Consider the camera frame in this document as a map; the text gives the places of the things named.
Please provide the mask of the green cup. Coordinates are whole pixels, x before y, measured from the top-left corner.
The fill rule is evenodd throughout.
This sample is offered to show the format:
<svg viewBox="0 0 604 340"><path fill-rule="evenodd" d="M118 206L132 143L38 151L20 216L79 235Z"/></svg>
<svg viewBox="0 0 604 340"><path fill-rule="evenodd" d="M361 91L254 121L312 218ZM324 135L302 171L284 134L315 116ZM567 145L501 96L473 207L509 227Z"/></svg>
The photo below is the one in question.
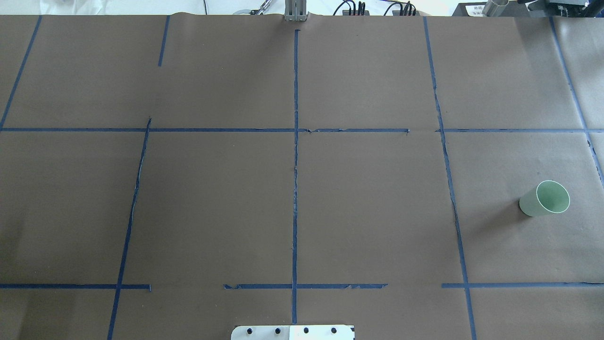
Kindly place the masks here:
<svg viewBox="0 0 604 340"><path fill-rule="evenodd" d="M519 199L520 210L530 217L564 213L570 203L567 189L552 180L542 181Z"/></svg>

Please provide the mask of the small metal cup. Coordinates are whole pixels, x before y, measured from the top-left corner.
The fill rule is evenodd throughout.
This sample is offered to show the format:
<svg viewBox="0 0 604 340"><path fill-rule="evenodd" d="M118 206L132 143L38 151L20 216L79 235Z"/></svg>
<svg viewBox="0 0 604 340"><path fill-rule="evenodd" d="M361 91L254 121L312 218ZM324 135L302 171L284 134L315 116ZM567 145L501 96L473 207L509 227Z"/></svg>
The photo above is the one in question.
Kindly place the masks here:
<svg viewBox="0 0 604 340"><path fill-rule="evenodd" d="M484 17L500 17L509 4L509 0L487 0L483 9Z"/></svg>

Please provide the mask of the aluminium frame post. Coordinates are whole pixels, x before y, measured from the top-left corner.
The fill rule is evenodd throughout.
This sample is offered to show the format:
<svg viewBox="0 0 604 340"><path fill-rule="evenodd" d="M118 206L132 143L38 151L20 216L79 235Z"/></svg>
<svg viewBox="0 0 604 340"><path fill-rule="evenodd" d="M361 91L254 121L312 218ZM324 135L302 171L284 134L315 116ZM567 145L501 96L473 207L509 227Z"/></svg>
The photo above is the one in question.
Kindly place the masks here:
<svg viewBox="0 0 604 340"><path fill-rule="evenodd" d="M285 0L285 21L305 22L308 19L306 0Z"/></svg>

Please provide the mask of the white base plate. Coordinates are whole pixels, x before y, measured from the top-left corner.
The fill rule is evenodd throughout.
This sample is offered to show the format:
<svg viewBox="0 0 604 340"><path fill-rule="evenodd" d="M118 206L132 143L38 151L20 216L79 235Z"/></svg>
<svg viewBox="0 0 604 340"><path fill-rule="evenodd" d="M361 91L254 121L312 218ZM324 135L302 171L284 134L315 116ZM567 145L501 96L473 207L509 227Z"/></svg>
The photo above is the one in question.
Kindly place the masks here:
<svg viewBox="0 0 604 340"><path fill-rule="evenodd" d="M355 340L352 325L250 325L237 326L232 340Z"/></svg>

